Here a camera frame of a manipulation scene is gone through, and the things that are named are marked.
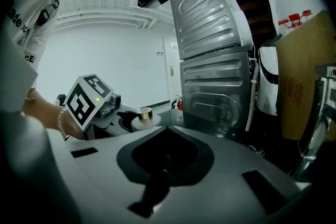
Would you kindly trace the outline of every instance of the door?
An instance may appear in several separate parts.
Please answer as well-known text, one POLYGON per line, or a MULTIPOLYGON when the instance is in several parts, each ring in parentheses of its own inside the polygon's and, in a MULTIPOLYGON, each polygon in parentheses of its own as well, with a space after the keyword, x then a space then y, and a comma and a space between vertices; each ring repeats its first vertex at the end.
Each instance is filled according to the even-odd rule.
POLYGON ((173 102, 178 96, 182 96, 180 57, 178 53, 176 37, 165 37, 165 55, 167 70, 167 85, 170 100, 173 102))

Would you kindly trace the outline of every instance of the brown cardboard box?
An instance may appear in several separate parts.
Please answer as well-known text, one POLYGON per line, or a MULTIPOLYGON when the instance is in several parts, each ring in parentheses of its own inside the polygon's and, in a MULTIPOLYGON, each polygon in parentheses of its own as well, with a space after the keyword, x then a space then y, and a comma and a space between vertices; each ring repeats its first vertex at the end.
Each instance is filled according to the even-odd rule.
MULTIPOLYGON (((322 11, 277 44, 279 91, 277 111, 282 137, 300 140, 312 108, 316 65, 336 62, 336 29, 322 11)), ((329 140, 335 140, 335 126, 329 140)))

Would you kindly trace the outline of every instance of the chain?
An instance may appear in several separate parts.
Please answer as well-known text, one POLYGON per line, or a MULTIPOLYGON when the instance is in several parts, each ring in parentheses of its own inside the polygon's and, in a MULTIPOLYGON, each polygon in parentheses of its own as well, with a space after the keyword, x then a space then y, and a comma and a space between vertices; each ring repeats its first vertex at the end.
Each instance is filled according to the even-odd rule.
POLYGON ((66 139, 67 136, 69 136, 69 135, 65 134, 65 132, 63 130, 63 127, 62 127, 62 122, 61 122, 62 115, 63 115, 64 112, 66 112, 66 110, 67 110, 66 107, 62 108, 62 110, 59 112, 58 117, 57 117, 58 130, 61 132, 64 139, 66 139))

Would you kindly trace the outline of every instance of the ceiling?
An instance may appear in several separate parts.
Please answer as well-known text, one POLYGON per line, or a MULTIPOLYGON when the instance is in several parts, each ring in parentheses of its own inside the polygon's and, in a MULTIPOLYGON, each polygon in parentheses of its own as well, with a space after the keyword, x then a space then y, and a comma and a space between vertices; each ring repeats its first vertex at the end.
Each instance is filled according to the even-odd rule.
POLYGON ((95 23, 134 28, 174 30, 170 2, 158 8, 139 8, 138 0, 62 0, 56 30, 95 23))

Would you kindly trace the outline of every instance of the embossed metal panel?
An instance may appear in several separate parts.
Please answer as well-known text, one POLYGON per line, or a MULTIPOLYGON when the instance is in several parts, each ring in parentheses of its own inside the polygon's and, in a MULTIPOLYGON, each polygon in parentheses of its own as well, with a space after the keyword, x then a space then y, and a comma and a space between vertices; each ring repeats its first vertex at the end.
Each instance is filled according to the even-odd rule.
POLYGON ((180 59, 240 43, 225 0, 171 0, 180 59))
POLYGON ((250 99, 247 52, 181 62, 183 111, 244 130, 250 99))

